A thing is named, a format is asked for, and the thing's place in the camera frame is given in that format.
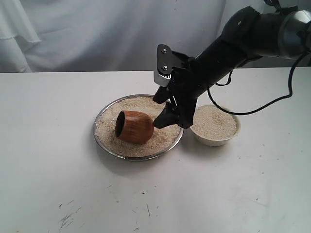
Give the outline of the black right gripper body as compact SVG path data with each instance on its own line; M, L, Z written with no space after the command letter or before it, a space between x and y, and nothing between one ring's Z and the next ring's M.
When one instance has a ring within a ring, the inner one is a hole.
M179 113L179 122L177 125L183 129L187 129L193 125L197 98L205 91L204 86L195 77L190 67L190 63L193 61L193 57L173 51L167 45L159 44L157 46L157 70L173 71L172 78L167 86L172 97L166 102L170 102L176 106Z

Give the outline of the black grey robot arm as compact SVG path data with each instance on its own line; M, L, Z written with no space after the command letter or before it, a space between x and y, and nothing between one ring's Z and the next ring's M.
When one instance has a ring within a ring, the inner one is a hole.
M310 11L283 8L277 0L266 4L275 7L275 12L261 14L250 6L236 12L198 57L158 45L154 82L159 89L153 100L165 107L153 122L156 128L192 126L198 97L248 62L279 57L298 64L310 54Z

